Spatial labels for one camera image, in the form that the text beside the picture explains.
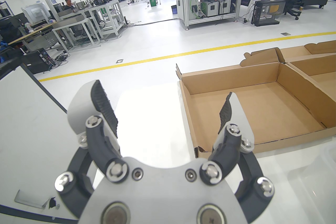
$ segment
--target computer tower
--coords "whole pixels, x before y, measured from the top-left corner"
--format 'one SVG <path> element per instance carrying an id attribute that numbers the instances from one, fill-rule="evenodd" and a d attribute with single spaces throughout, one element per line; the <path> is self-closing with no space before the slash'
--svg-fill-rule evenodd
<path id="1" fill-rule="evenodd" d="M 251 23 L 257 27 L 279 24 L 285 3 L 283 0 L 257 1 L 254 6 Z"/>
<path id="2" fill-rule="evenodd" d="M 230 13 L 231 0 L 218 0 L 218 14 Z"/>
<path id="3" fill-rule="evenodd" d="M 9 12 L 7 8 L 5 8 L 5 9 L 0 9 L 0 14 L 2 17 L 7 17 L 7 16 L 10 16 L 11 13 Z"/>
<path id="4" fill-rule="evenodd" d="M 217 16 L 218 15 L 218 1 L 214 2 L 202 2 L 201 3 L 202 12 L 205 16 Z"/>
<path id="5" fill-rule="evenodd" d="M 26 65 L 30 72 L 37 74 L 51 69 L 52 65 L 45 59 L 45 57 L 49 58 L 49 55 L 43 48 L 40 48 L 22 56 L 21 61 Z"/>

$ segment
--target box flap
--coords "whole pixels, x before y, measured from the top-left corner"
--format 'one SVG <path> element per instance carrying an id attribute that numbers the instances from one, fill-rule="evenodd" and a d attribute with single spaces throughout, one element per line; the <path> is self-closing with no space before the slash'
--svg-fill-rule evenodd
<path id="1" fill-rule="evenodd" d="M 330 54 L 320 57 L 311 57 L 305 60 L 292 61 L 294 65 L 308 76 L 331 73 L 336 71 L 336 54 Z"/>
<path id="2" fill-rule="evenodd" d="M 306 44 L 305 48 L 312 54 L 336 53 L 336 40 Z"/>
<path id="3" fill-rule="evenodd" d="M 302 56 L 296 56 L 296 57 L 288 57 L 286 58 L 286 63 L 290 63 L 293 61 L 299 61 L 299 60 L 307 60 L 310 58 L 319 58 L 319 57 L 326 57 L 326 56 L 330 56 L 330 55 L 335 55 L 336 53 L 326 53 L 326 54 L 315 54 L 315 55 L 311 55 L 309 53 L 309 55 L 302 55 Z"/>
<path id="4" fill-rule="evenodd" d="M 281 63 L 285 63 L 285 59 L 282 55 L 282 52 L 281 50 L 278 48 L 278 47 L 275 47 L 275 48 L 271 48 L 271 49 L 265 49 L 265 50 L 260 50 L 260 51 L 253 51 L 251 53 L 251 56 L 254 56 L 254 55 L 258 55 L 264 51 L 268 51 L 268 50 L 275 50 L 276 51 L 276 56 L 277 56 L 277 61 L 281 62 Z"/>
<path id="5" fill-rule="evenodd" d="M 177 66 L 177 64 L 176 64 L 176 75 L 178 76 L 178 78 L 180 79 L 180 80 L 182 80 L 182 74 L 181 74 L 181 71 L 180 71 L 180 69 L 179 69 L 179 67 Z"/>
<path id="6" fill-rule="evenodd" d="M 314 118 L 325 127 L 336 126 L 335 101 L 301 73 L 287 64 L 280 64 L 277 82 L 305 105 Z"/>
<path id="7" fill-rule="evenodd" d="M 279 62 L 283 60 L 282 54 L 279 48 L 266 49 L 262 51 L 252 52 L 251 54 L 245 53 L 245 59 L 241 61 L 240 66 L 251 66 L 265 63 Z"/>

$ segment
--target monitor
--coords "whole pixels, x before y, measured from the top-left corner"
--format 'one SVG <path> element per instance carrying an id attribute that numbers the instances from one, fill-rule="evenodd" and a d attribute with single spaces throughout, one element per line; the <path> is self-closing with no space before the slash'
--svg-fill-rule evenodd
<path id="1" fill-rule="evenodd" d="M 49 10 L 43 2 L 21 8 L 28 21 L 33 25 L 50 17 Z"/>
<path id="2" fill-rule="evenodd" d="M 10 21 L 12 22 L 12 25 L 14 27 L 19 27 L 21 26 L 21 24 L 27 23 L 28 19 L 26 18 L 26 16 L 24 16 L 24 13 L 20 13 L 11 17 Z"/>

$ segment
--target white floor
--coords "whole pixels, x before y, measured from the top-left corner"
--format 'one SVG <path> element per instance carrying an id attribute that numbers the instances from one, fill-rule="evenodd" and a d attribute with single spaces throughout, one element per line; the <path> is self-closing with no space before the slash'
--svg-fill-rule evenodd
<path id="1" fill-rule="evenodd" d="M 126 5 L 122 11 L 132 23 L 142 21 L 139 23 L 142 24 L 167 20 L 173 18 L 171 5 L 174 1 L 161 0 L 162 4 L 154 8 L 147 8 L 147 4 L 140 1 L 136 4 Z M 37 74 L 36 77 L 41 80 L 111 66 L 115 65 L 118 59 L 123 59 L 123 63 L 127 63 L 218 46 L 283 38 L 282 32 L 302 35 L 336 31 L 335 10 L 336 3 L 328 2 L 324 9 L 318 7 L 305 9 L 297 21 L 290 15 L 283 15 L 279 25 L 263 27 L 256 27 L 250 23 L 243 24 L 234 23 L 232 20 L 222 20 L 217 25 L 194 25 L 189 31 L 185 31 L 184 25 L 178 19 L 135 26 L 125 29 L 120 38 L 103 43 L 99 48 L 72 53 L 66 65 L 45 74 Z M 244 15 L 245 11 L 246 7 L 242 7 L 240 15 Z M 175 82 L 177 80 L 176 63 L 182 72 L 211 69 L 238 64 L 244 58 L 245 52 L 275 46 L 286 48 L 317 43 L 333 40 L 335 37 L 335 35 L 324 35 L 253 44 L 68 76 L 43 81 L 42 84 L 64 107 L 67 107 L 82 84 L 99 79 L 115 108 L 123 91 Z"/>

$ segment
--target cardboard tray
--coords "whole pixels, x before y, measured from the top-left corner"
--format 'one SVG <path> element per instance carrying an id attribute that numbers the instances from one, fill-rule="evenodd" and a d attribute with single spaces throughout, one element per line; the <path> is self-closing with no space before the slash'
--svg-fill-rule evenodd
<path id="1" fill-rule="evenodd" d="M 336 134 L 335 101 L 289 65 L 234 65 L 187 74 L 177 67 L 176 73 L 196 157 L 211 154 L 220 127 L 219 112 L 230 91 L 237 94 L 253 130 L 254 152 Z"/>
<path id="2" fill-rule="evenodd" d="M 262 63 L 270 63 L 279 61 L 281 63 L 288 63 L 313 57 L 323 57 L 336 53 L 336 40 L 326 41 L 320 43 L 310 43 L 304 46 L 297 46 L 291 48 L 272 48 L 260 51 L 253 51 L 252 53 L 245 53 L 245 60 L 241 66 L 257 65 Z"/>
<path id="3" fill-rule="evenodd" d="M 288 65 L 336 101 L 336 55 L 292 61 Z"/>

